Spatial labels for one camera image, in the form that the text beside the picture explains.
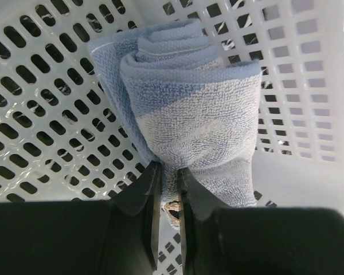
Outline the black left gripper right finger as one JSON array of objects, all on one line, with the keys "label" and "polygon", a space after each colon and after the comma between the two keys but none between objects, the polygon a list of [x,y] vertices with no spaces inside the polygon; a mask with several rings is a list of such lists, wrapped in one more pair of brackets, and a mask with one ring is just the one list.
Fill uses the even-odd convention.
[{"label": "black left gripper right finger", "polygon": [[179,170],[184,274],[344,274],[344,217],[324,208],[232,208]]}]

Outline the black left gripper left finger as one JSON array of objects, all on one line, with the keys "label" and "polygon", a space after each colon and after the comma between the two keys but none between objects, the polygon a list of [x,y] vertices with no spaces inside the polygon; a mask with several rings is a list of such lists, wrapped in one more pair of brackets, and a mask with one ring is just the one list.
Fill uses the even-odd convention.
[{"label": "black left gripper left finger", "polygon": [[0,274],[152,274],[161,165],[112,199],[0,203]]}]

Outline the blue white bear towel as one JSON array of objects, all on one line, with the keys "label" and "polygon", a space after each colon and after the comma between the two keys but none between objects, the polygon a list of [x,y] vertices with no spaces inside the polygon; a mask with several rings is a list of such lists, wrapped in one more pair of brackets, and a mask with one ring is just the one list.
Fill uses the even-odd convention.
[{"label": "blue white bear towel", "polygon": [[183,168],[229,206],[256,204],[257,62],[225,65],[198,19],[111,34],[87,47],[141,158],[162,164],[161,208],[173,228],[179,228],[177,172]]}]

